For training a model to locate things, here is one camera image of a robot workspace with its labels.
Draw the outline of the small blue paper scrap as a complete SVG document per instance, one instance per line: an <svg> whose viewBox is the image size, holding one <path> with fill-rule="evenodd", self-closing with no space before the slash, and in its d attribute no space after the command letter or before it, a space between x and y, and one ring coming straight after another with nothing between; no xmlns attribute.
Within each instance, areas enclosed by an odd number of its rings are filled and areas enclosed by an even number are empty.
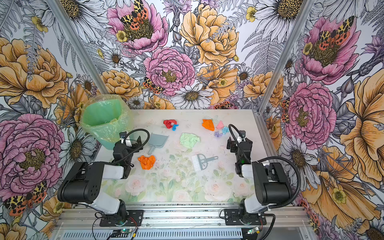
<svg viewBox="0 0 384 240"><path fill-rule="evenodd" d="M174 124L174 125L172 126L172 130L173 130L173 131L176 131L176 129L177 129L178 126L179 126L179 125Z"/></svg>

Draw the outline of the pink paper scrap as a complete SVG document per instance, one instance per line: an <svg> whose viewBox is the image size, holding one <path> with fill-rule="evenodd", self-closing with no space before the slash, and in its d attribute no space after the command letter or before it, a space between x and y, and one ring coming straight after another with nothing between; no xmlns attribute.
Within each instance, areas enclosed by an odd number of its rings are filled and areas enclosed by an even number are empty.
<svg viewBox="0 0 384 240"><path fill-rule="evenodd" d="M224 128L224 123L222 121L219 121L219 123L216 126L217 130L222 130Z"/></svg>

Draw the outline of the green bin with bag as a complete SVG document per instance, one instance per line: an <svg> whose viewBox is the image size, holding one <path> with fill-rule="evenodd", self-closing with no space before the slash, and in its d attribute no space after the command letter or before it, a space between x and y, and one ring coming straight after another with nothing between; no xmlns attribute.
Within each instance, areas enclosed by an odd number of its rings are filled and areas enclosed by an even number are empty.
<svg viewBox="0 0 384 240"><path fill-rule="evenodd" d="M80 126L108 150L120 141L121 132L133 129L131 109L119 95L98 95L82 108Z"/></svg>

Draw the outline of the grey-green plastic dustpan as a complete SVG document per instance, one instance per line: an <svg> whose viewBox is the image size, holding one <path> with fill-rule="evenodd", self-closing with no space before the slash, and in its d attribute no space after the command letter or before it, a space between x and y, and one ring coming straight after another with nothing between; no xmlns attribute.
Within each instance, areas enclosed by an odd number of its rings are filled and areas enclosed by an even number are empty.
<svg viewBox="0 0 384 240"><path fill-rule="evenodd" d="M148 154L151 155L156 148L162 148L167 142L168 138L169 137L165 135L151 134L148 141L148 146L150 146Z"/></svg>

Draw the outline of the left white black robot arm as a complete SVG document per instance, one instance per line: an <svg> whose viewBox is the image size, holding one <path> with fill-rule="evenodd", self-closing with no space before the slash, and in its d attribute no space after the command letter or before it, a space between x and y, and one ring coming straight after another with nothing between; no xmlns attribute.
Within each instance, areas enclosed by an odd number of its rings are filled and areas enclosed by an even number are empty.
<svg viewBox="0 0 384 240"><path fill-rule="evenodd" d="M115 143L113 161L76 163L72 166L59 187L58 200L70 204L80 204L102 214L102 220L110 225L123 226L129 220L129 213L123 200L111 197L102 191L102 181L127 179L134 165L134 153L144 148L141 137L137 140Z"/></svg>

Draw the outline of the light blue paper scrap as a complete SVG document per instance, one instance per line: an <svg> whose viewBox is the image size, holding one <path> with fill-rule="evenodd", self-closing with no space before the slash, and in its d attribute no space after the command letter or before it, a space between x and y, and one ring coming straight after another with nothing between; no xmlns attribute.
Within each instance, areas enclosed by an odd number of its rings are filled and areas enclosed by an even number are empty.
<svg viewBox="0 0 384 240"><path fill-rule="evenodd" d="M227 126L224 126L223 127L223 129L222 129L222 133L223 133L223 135L225 135L225 134L227 134L227 133L229 133L230 131L229 131L229 128L227 127Z"/></svg>

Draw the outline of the grey-green hand brush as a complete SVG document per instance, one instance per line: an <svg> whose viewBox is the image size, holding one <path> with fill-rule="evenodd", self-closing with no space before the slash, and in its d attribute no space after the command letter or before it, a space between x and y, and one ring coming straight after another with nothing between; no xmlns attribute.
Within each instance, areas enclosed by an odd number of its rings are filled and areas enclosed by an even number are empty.
<svg viewBox="0 0 384 240"><path fill-rule="evenodd" d="M191 161L193 163L194 170L196 172L200 172L205 170L208 167L208 163L217 160L219 157L214 156L207 158L203 154L196 154L194 156L191 156Z"/></svg>

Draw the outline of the aluminium rail frame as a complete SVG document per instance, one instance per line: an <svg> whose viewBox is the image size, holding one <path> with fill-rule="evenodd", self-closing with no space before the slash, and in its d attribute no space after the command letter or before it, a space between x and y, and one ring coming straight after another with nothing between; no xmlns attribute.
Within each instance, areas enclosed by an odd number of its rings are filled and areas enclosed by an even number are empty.
<svg viewBox="0 0 384 240"><path fill-rule="evenodd" d="M130 203L124 226L101 223L85 207L64 210L52 240L315 240L302 207L284 207L243 225L234 203Z"/></svg>

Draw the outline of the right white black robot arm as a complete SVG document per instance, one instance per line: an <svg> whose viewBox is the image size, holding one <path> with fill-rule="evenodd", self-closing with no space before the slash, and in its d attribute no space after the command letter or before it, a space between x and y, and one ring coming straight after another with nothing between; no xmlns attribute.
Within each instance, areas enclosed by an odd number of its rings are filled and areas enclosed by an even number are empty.
<svg viewBox="0 0 384 240"><path fill-rule="evenodd" d="M238 143L228 139L227 149L236 156L235 172L238 176L254 181L255 193L242 199L237 211L226 212L227 225L262 225L266 221L262 214L271 207L281 208L291 203L293 191L288 183L284 169L277 160L279 156L266 157L249 162L253 142L249 139Z"/></svg>

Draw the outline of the orange paper scrap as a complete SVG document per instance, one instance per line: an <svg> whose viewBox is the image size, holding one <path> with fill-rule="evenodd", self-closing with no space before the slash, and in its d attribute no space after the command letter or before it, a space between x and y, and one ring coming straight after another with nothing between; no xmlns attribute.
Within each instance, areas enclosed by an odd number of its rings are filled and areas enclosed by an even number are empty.
<svg viewBox="0 0 384 240"><path fill-rule="evenodd" d="M214 132L215 131L215 125L213 123L212 119L203 119L202 126L209 131Z"/></svg>
<svg viewBox="0 0 384 240"><path fill-rule="evenodd" d="M150 170L156 162L156 157L155 156L140 156L138 157L138 161L141 164L141 167L143 170Z"/></svg>

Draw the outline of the light green paper scrap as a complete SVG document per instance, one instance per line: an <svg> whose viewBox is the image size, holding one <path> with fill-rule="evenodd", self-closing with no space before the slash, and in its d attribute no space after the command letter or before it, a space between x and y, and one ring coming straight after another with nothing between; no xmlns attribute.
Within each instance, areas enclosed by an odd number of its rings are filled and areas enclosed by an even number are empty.
<svg viewBox="0 0 384 240"><path fill-rule="evenodd" d="M192 149L200 141L199 136L191 133L182 133L180 137L180 144L188 149Z"/></svg>

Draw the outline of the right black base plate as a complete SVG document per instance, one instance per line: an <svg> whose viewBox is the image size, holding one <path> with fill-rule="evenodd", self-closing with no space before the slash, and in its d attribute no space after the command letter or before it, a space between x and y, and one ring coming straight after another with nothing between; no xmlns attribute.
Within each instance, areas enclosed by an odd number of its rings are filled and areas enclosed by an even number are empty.
<svg viewBox="0 0 384 240"><path fill-rule="evenodd" d="M220 217L225 220L227 226L261 226L266 225L267 221L261 215L240 213L239 209L224 209Z"/></svg>

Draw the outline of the orange paper scrap far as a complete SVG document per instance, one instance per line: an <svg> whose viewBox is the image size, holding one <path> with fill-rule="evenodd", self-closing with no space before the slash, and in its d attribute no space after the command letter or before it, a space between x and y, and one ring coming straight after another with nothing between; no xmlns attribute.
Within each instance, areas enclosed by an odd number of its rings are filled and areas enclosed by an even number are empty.
<svg viewBox="0 0 384 240"><path fill-rule="evenodd" d="M212 119L203 119L202 126L209 131L214 132L215 131L215 125L213 123Z"/></svg>

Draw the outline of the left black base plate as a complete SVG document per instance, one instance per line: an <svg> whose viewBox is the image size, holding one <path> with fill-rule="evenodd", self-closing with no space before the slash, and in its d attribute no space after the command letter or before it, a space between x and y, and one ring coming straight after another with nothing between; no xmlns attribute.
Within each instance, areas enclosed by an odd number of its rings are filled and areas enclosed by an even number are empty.
<svg viewBox="0 0 384 240"><path fill-rule="evenodd" d="M126 214L106 215L102 217L100 227L140 227L142 225L143 210L127 210Z"/></svg>

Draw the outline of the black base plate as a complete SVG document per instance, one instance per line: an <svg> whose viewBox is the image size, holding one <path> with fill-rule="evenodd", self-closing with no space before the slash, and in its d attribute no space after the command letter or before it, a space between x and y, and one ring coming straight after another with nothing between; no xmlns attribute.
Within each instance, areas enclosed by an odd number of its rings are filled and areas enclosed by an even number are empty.
<svg viewBox="0 0 384 240"><path fill-rule="evenodd" d="M240 213L239 209L224 209L220 217L225 220L227 226L261 226L266 225L267 221L261 215Z"/></svg>
<svg viewBox="0 0 384 240"><path fill-rule="evenodd" d="M127 210L126 214L106 215L102 217L100 227L140 227L142 225L143 210Z"/></svg>

